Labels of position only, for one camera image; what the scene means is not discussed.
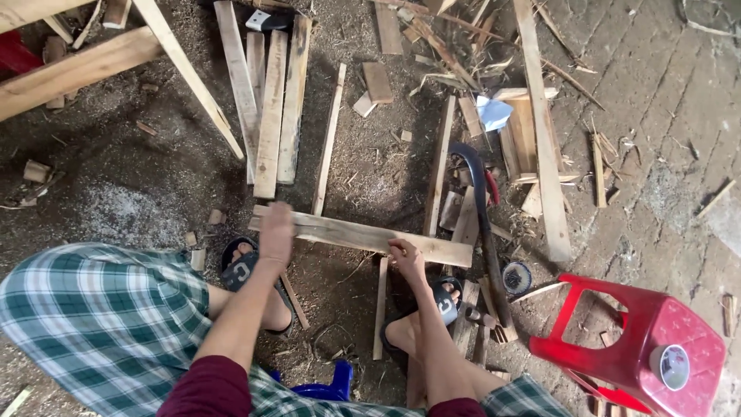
green plaid shorts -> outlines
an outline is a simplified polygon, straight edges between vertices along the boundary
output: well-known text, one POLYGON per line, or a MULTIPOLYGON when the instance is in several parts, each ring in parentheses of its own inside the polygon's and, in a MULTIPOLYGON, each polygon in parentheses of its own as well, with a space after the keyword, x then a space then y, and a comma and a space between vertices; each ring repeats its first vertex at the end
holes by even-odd
MULTIPOLYGON (((183 253, 76 243, 21 262, 0 283, 0 327, 44 372, 104 417, 154 416, 208 332, 208 290, 183 253)), ((253 365, 255 416, 423 416, 301 397, 253 365)), ((524 375, 482 401, 489 416, 566 417, 524 375)))

dirt floor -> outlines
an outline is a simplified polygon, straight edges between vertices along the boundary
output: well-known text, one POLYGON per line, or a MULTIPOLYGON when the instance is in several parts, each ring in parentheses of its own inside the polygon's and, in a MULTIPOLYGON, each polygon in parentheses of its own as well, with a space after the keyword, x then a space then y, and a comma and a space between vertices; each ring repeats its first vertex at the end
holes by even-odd
MULTIPOLYGON (((372 226, 420 233, 425 212, 433 141, 443 102, 454 89, 430 82, 406 99, 422 74, 433 72, 415 63, 414 54, 432 57, 424 41, 404 39, 404 55, 379 52, 373 5, 361 0, 293 2, 320 22, 310 47, 310 62, 301 129, 296 184, 280 186, 278 198, 297 211, 311 206, 317 165, 325 135, 334 77, 340 62, 348 65, 339 115, 324 216, 372 226), (388 68, 394 103, 376 108, 367 119, 351 109, 363 94, 361 63, 379 60, 388 68), (399 143, 389 130, 413 132, 412 143, 399 143)), ((509 1, 496 0, 494 32, 514 37, 509 1)), ((548 29, 538 24, 542 55, 567 69, 606 107, 600 111, 558 77, 552 115, 562 153, 574 161, 572 171, 592 170, 588 130, 592 123, 617 146, 615 162, 622 180, 608 181, 621 190, 619 199, 598 210, 591 177, 564 185, 573 207, 568 215, 574 260, 551 264, 543 255, 541 224, 518 215, 527 187, 499 178, 502 205, 491 209, 492 221, 513 229, 522 258, 534 273, 534 285, 573 272, 612 282, 668 292, 688 304, 722 334, 720 297, 741 296, 741 188, 735 187, 702 220, 695 212, 728 180, 741 174, 741 45, 683 23, 677 0, 550 0, 548 7, 566 41, 582 53, 597 74, 575 71, 548 29), (699 159, 695 160, 691 145, 699 159), (525 234, 530 228, 534 237, 525 234)), ((688 15, 708 26, 741 33, 741 7, 727 0, 689 1, 688 15)), ((470 20, 461 0, 453 9, 470 20)), ((216 17, 193 1, 159 1, 196 71, 222 106, 238 140, 239 123, 219 38, 216 17)), ((84 19, 92 5, 82 8, 84 19)), ((130 27, 142 25, 132 13, 130 27)), ((436 22, 436 31, 462 60, 465 33, 454 24, 436 22)), ((42 23, 22 29, 29 48, 41 53, 51 32, 42 23)), ((93 26, 90 43, 117 34, 93 26)), ((519 54, 498 43, 488 45, 485 64, 515 55, 507 76, 491 80, 491 89, 524 87, 519 54)), ((456 118, 453 139, 464 124, 456 118)), ((492 150, 483 138, 464 139, 485 160, 504 168, 496 134, 492 150)), ((39 107, 0 122, 0 192, 5 204, 22 196, 24 164, 32 159, 66 171, 67 176, 39 198, 36 207, 4 211, 0 217, 0 272, 20 260, 64 242, 99 240, 132 248, 181 249, 182 235, 196 231, 208 250, 206 279, 218 283, 216 260, 221 247, 246 232, 255 199, 245 188, 244 167, 231 155, 218 131, 167 58, 139 66, 81 89, 61 113, 39 107), (143 91, 144 83, 159 91, 143 91), (159 134, 136 127, 142 121, 159 134), (211 209, 228 214, 225 225, 207 226, 211 209), (214 234, 214 237, 202 237, 214 234)), ((439 237, 449 238, 447 232, 439 237)), ((497 238, 501 253, 513 246, 497 238)), ((363 263, 366 252, 303 240, 295 242, 288 270, 310 328, 297 327, 289 341, 261 336, 261 364, 282 371, 288 385, 329 382, 329 358, 341 349, 355 364, 353 399, 400 405, 405 399, 404 372, 388 356, 371 360, 378 260, 363 263)), ((474 255, 468 277, 480 276, 482 259, 474 255)), ((431 274, 439 271, 430 270, 431 274)), ((387 316, 403 300, 404 289, 391 277, 387 316)), ((529 372, 575 416, 586 416, 586 395, 555 366, 530 355, 529 335, 548 334, 565 297, 561 288, 513 306, 520 339, 491 345, 490 370, 514 376, 529 372)), ((567 341, 600 347, 599 333, 618 334, 595 297, 585 297, 566 333, 567 341)), ((725 338, 728 357, 713 416, 741 416, 741 344, 725 338)), ((0 336, 0 410, 27 384, 36 387, 18 416, 85 416, 86 409, 44 376, 6 337, 0 336)))

blue plastic stool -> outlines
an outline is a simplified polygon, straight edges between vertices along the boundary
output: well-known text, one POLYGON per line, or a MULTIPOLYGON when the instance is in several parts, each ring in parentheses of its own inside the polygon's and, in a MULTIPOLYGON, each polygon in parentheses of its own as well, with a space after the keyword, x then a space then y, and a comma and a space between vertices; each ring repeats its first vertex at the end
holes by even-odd
MULTIPOLYGON (((270 376, 280 382, 280 371, 269 372, 270 376)), ((290 390, 304 397, 326 401, 350 401, 350 381, 353 380, 353 366, 347 361, 335 361, 332 384, 305 384, 290 390)))

black sandal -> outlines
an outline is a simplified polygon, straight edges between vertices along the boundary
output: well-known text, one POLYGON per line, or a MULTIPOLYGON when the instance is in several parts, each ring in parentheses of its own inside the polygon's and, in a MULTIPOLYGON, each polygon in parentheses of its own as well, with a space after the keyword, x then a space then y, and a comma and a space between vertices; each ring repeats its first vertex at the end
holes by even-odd
MULTIPOLYGON (((458 308, 461 306, 463 297, 463 286, 461 285, 460 281, 458 281, 455 277, 443 277, 442 279, 430 284, 430 287, 432 288, 432 296, 435 300, 435 304, 437 304, 437 309, 438 311, 440 311, 440 315, 442 316, 442 322, 446 326, 450 323, 453 323, 458 318, 458 308), (445 283, 453 284, 453 291, 458 290, 460 295, 458 296, 457 303, 453 304, 453 297, 451 296, 451 292, 445 291, 445 288, 442 287, 442 284, 445 283)), ((406 309, 404 312, 401 312, 397 315, 391 316, 391 318, 383 323, 383 326, 381 326, 381 330, 379 331, 379 336, 381 338, 381 343, 383 343, 383 348, 386 350, 386 352, 394 353, 401 351, 401 349, 389 343, 388 339, 386 338, 386 327, 388 327, 390 323, 400 320, 417 311, 418 309, 419 307, 417 306, 417 303, 415 301, 409 307, 409 309, 406 309)))
MULTIPOLYGON (((249 237, 237 237, 226 245, 224 251, 222 252, 221 277, 222 281, 224 281, 224 285, 229 291, 237 292, 240 288, 242 288, 242 286, 252 275, 252 271, 254 270, 258 259, 259 245, 249 237), (232 262, 234 251, 239 248, 240 243, 246 243, 252 246, 252 252, 248 252, 242 255, 237 260, 232 262)), ((270 333, 271 335, 279 336, 281 338, 287 338, 288 336, 290 336, 291 330, 293 330, 293 323, 296 321, 296 310, 293 309, 293 304, 290 303, 288 293, 283 287, 283 282, 281 282, 280 279, 278 279, 278 282, 276 282, 275 288, 278 290, 278 293, 283 299, 283 303, 285 303, 285 306, 288 307, 288 309, 290 310, 290 324, 288 325, 288 327, 280 331, 268 329, 266 329, 265 331, 270 333)))

foot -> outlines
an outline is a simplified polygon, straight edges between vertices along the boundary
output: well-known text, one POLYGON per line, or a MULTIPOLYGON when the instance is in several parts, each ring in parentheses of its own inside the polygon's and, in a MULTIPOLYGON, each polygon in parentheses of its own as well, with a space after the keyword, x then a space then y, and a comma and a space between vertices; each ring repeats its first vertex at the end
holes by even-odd
MULTIPOLYGON (((249 243, 240 243, 232 254, 232 263, 236 262, 236 260, 238 260, 242 255, 252 251, 253 247, 249 243)), ((290 326, 290 319, 290 310, 283 302, 283 297, 281 297, 277 289, 272 288, 268 295, 268 304, 265 306, 265 311, 262 313, 260 327, 267 330, 281 332, 290 326)))
MULTIPOLYGON (((460 292, 456 289, 453 290, 453 284, 444 283, 442 288, 445 291, 450 292, 453 298, 453 303, 458 302, 460 292)), ((386 338, 388 343, 392 346, 398 347, 405 351, 410 356, 416 357, 416 334, 419 334, 419 312, 413 312, 412 314, 400 318, 397 321, 392 321, 386 326, 386 338)))

